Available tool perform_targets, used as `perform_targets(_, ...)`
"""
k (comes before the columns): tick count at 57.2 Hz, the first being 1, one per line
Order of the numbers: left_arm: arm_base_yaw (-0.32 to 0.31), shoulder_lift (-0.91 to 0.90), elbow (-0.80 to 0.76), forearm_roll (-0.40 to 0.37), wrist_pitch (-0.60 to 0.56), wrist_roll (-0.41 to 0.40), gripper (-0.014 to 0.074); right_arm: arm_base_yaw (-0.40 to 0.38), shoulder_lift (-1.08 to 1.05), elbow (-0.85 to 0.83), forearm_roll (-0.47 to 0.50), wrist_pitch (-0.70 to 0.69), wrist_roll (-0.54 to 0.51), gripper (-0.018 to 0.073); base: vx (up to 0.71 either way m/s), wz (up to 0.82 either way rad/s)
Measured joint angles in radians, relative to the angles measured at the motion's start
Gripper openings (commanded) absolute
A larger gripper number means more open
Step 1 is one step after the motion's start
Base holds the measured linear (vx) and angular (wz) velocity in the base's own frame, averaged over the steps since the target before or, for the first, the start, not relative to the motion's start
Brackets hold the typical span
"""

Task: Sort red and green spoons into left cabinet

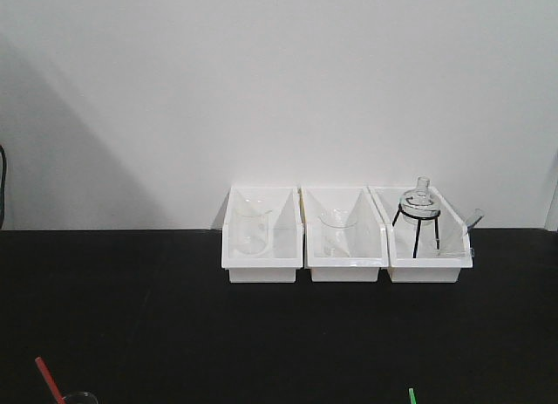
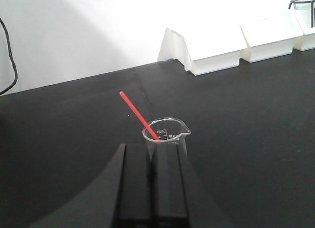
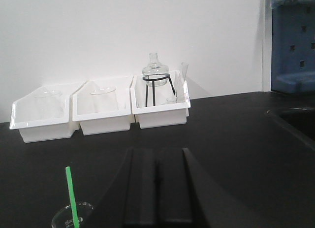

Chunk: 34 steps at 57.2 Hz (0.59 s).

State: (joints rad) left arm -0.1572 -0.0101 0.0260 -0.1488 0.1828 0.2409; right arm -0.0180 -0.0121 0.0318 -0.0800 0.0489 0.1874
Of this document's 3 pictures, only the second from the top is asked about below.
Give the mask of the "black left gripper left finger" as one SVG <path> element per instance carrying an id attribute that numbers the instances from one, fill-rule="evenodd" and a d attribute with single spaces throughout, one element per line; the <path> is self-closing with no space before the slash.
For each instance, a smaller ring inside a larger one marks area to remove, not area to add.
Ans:
<path id="1" fill-rule="evenodd" d="M 114 227 L 151 225 L 151 162 L 143 144 L 120 144 L 123 153 Z"/>

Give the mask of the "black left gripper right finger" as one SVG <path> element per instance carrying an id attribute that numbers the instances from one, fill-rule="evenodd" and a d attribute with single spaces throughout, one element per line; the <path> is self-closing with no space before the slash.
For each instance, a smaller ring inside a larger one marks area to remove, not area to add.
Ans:
<path id="1" fill-rule="evenodd" d="M 175 144 L 159 144 L 152 159 L 153 220 L 156 228 L 188 228 L 188 212 Z"/>

